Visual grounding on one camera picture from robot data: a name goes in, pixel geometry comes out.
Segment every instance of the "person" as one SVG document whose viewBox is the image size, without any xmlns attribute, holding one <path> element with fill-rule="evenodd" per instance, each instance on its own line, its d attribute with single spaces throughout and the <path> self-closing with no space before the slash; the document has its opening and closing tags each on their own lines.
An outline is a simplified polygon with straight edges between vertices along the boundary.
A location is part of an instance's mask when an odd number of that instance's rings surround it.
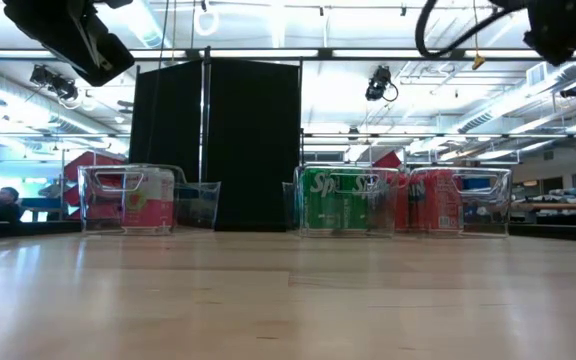
<svg viewBox="0 0 576 360">
<path fill-rule="evenodd" d="M 19 192 L 15 188 L 5 187 L 0 190 L 0 221 L 11 224 L 19 223 L 21 209 L 16 204 Z"/>
</svg>

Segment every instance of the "ceiling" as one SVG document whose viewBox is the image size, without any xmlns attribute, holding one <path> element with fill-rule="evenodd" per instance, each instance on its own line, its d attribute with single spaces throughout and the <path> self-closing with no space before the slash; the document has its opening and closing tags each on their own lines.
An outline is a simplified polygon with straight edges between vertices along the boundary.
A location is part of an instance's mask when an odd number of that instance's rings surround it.
<svg viewBox="0 0 576 360">
<path fill-rule="evenodd" d="M 212 15 L 203 14 L 201 1 L 134 0 L 130 8 L 111 10 L 97 6 L 100 18 L 111 32 L 131 50 L 148 48 L 144 27 L 161 33 L 166 24 L 166 47 L 178 49 L 213 48 L 404 48 L 414 49 L 414 29 L 422 0 L 407 0 L 405 5 L 390 0 L 337 0 L 323 6 L 319 0 L 239 0 L 210 1 L 209 13 L 218 13 L 216 31 L 204 35 L 212 25 Z M 478 19 L 491 14 L 485 0 L 477 0 Z M 426 43 L 440 48 L 452 42 L 464 29 L 475 23 L 472 0 L 439 0 L 426 29 Z M 478 36 L 483 48 L 524 49 L 523 33 L 529 29 L 526 12 L 506 17 Z M 475 40 L 463 44 L 474 48 Z M 12 58 L 23 50 L 41 49 L 3 14 L 0 0 L 0 50 L 10 50 Z M 306 61 L 303 67 L 302 126 L 307 132 L 347 132 L 359 126 L 363 132 L 440 133 L 463 121 L 478 109 L 507 97 L 526 80 L 526 71 L 539 61 L 489 61 L 472 70 L 465 61 Z M 3 83 L 14 83 L 30 94 L 51 101 L 51 112 L 59 108 L 56 97 L 38 89 L 29 81 L 35 65 L 75 81 L 80 97 L 89 97 L 87 106 L 61 109 L 61 115 L 86 120 L 88 128 L 99 133 L 129 133 L 130 115 L 119 112 L 118 101 L 133 101 L 136 68 L 103 87 L 91 87 L 70 66 L 56 61 L 21 61 L 0 59 Z M 155 70 L 156 62 L 140 62 L 141 71 Z M 398 86 L 399 98 L 392 103 L 368 102 L 364 97 L 368 79 L 379 65 L 387 65 Z M 524 124 L 570 106 L 576 99 L 553 99 L 544 94 L 510 109 L 498 118 L 508 124 Z M 487 132 L 512 130 L 497 120 L 495 126 L 482 127 Z M 410 144 L 418 139 L 397 140 Z"/>
</svg>

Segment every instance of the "wall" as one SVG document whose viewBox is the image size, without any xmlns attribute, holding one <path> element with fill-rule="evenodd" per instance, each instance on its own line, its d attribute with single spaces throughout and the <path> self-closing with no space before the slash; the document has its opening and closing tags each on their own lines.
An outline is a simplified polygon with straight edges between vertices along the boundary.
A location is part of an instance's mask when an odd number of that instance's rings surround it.
<svg viewBox="0 0 576 360">
<path fill-rule="evenodd" d="M 544 161 L 543 151 L 523 159 L 523 164 L 513 167 L 513 181 L 539 180 L 563 177 L 564 187 L 572 187 L 572 177 L 576 174 L 576 147 L 554 150 L 555 158 Z"/>
</svg>

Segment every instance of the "table surface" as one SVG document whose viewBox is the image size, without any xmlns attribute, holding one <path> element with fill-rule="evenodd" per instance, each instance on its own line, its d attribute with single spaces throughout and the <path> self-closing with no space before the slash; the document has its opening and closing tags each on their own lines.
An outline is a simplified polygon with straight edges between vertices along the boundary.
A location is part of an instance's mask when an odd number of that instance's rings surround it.
<svg viewBox="0 0 576 360">
<path fill-rule="evenodd" d="M 0 359 L 576 359 L 576 242 L 0 240 Z"/>
</svg>

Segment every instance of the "black curtain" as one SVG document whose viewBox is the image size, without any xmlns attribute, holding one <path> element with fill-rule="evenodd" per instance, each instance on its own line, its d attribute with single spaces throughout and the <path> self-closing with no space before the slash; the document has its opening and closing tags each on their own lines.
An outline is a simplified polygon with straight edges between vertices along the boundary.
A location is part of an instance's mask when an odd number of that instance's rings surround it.
<svg viewBox="0 0 576 360">
<path fill-rule="evenodd" d="M 137 76 L 131 163 L 179 166 L 188 182 L 199 181 L 201 88 L 201 61 Z"/>
<path fill-rule="evenodd" d="M 216 230 L 285 231 L 282 182 L 299 162 L 299 68 L 213 59 L 206 179 L 221 181 Z"/>
</svg>

